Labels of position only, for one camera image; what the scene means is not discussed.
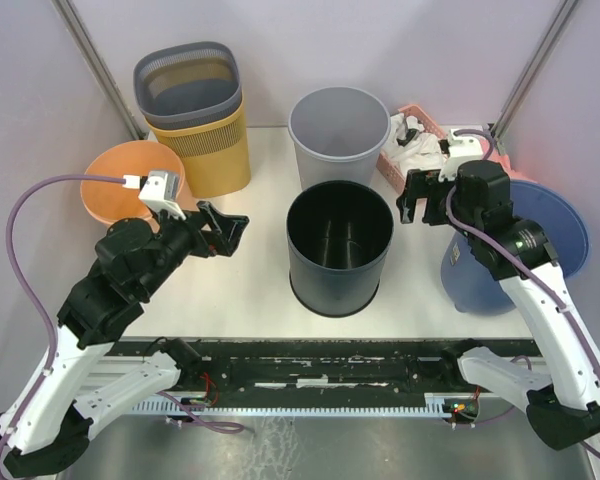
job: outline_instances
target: black trash bin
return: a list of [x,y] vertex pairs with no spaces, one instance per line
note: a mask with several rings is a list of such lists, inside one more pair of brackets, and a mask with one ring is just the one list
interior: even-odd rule
[[391,210],[370,188],[343,180],[308,188],[287,215],[293,293],[320,315],[359,312],[378,290],[392,234]]

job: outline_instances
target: white wall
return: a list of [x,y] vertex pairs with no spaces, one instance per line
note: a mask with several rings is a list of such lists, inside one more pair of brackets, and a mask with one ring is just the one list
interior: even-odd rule
[[442,124],[497,119],[558,0],[73,0],[139,121],[144,55],[216,40],[238,59],[250,125],[285,125],[304,94],[346,84]]
[[[46,336],[11,272],[7,215],[39,180],[83,172],[107,148],[129,140],[48,0],[0,0],[0,412],[16,399],[44,353]],[[77,184],[32,197],[16,224],[25,275],[52,318],[85,275],[104,228],[82,207]]]
[[507,134],[514,166],[565,196],[591,235],[571,293],[600,345],[600,0],[581,2]]

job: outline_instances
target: scratched floor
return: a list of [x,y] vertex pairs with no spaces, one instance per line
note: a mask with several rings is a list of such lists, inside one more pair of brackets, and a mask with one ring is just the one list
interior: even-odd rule
[[[483,406],[502,410],[491,402]],[[219,435],[123,417],[62,480],[587,480],[580,447],[554,452],[523,415],[475,430],[440,420],[234,418],[255,434]]]

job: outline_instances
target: tabletop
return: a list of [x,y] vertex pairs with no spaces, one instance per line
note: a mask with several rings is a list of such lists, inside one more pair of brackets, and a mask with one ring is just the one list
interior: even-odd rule
[[[394,213],[395,229],[375,299],[339,319],[304,308],[289,285],[286,215],[300,194],[293,142],[286,128],[248,129],[252,180],[210,199],[250,223],[233,257],[188,258],[144,306],[125,338],[445,339],[531,338],[517,311],[480,317],[456,311],[440,280],[453,230],[416,221],[402,225],[397,194],[376,171],[371,188]],[[421,218],[416,213],[416,220]]]

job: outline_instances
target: blue trash bin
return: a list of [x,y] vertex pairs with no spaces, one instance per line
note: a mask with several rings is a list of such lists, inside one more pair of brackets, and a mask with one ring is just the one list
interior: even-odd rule
[[[547,187],[511,181],[513,212],[537,222],[558,253],[565,278],[575,275],[589,256],[589,235],[578,212]],[[467,240],[456,232],[440,268],[442,285],[460,312],[499,315],[515,306],[489,271],[480,265]]]

